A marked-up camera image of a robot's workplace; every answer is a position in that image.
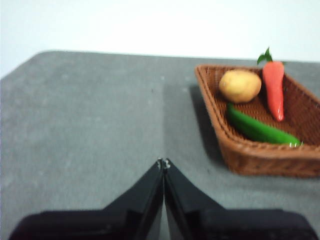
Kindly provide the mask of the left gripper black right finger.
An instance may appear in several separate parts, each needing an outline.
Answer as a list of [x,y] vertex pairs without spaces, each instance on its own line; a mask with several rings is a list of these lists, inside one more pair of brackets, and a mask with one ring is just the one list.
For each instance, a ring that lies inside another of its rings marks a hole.
[[197,188],[168,158],[164,200],[173,240],[317,240],[298,213],[282,209],[227,209]]

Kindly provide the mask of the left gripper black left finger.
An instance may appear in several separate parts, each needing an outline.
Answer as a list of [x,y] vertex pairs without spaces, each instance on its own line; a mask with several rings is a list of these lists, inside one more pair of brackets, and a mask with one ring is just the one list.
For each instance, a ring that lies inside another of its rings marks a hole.
[[163,207],[163,159],[102,209],[43,211],[25,216],[11,240],[157,240]]

